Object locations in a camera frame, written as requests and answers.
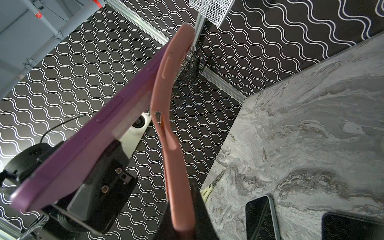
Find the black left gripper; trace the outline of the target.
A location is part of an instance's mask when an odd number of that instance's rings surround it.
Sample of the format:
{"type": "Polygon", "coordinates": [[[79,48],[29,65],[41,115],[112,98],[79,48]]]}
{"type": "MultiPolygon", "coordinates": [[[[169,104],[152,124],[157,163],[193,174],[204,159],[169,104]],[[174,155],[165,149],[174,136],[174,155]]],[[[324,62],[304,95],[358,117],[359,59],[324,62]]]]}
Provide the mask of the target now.
{"type": "Polygon", "coordinates": [[[69,232],[106,234],[138,183],[126,171],[129,161],[122,143],[113,141],[80,187],[42,213],[69,232]]]}

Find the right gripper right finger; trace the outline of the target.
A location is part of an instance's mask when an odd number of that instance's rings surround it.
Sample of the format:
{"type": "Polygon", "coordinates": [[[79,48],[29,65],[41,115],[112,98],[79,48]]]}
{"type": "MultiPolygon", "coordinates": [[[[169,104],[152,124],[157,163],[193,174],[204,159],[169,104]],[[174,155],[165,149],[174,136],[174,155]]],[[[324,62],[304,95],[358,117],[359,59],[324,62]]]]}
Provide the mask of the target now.
{"type": "Polygon", "coordinates": [[[195,211],[195,232],[194,240],[218,240],[218,235],[214,230],[212,221],[209,217],[206,205],[201,193],[195,184],[191,185],[191,194],[195,211]]]}

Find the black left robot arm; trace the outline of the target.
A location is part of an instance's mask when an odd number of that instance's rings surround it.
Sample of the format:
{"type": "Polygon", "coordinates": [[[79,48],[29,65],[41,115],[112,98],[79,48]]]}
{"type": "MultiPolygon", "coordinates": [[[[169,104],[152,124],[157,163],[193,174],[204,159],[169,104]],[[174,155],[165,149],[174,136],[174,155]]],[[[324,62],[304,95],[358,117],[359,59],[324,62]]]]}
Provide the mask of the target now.
{"type": "MultiPolygon", "coordinates": [[[[1,187],[1,194],[10,197],[63,143],[55,147],[39,143],[14,157],[1,172],[1,184],[7,179],[16,187],[1,187]]],[[[42,208],[43,215],[22,230],[18,240],[75,240],[83,233],[106,234],[138,183],[124,170],[129,161],[122,144],[114,140],[79,188],[42,208]]]]}

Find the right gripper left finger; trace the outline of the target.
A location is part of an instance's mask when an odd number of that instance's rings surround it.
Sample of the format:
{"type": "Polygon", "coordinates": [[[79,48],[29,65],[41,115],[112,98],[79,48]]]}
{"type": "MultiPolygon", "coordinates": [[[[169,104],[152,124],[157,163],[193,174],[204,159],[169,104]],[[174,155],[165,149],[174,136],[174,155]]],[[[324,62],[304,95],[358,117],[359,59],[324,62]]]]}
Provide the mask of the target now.
{"type": "Polygon", "coordinates": [[[173,240],[174,228],[172,224],[171,207],[167,207],[164,212],[161,224],[153,237],[153,240],[173,240]]]}

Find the pink phone case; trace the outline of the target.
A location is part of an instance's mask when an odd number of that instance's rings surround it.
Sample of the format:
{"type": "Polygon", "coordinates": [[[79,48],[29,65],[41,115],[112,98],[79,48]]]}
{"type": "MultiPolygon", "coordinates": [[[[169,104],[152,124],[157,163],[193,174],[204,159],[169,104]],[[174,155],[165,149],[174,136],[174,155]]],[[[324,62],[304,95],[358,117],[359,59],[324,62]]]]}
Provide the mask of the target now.
{"type": "Polygon", "coordinates": [[[170,40],[158,69],[150,107],[162,145],[172,224],[179,234],[192,232],[196,221],[183,151],[171,127],[170,107],[174,81],[194,37],[194,27],[184,23],[170,40]]]}

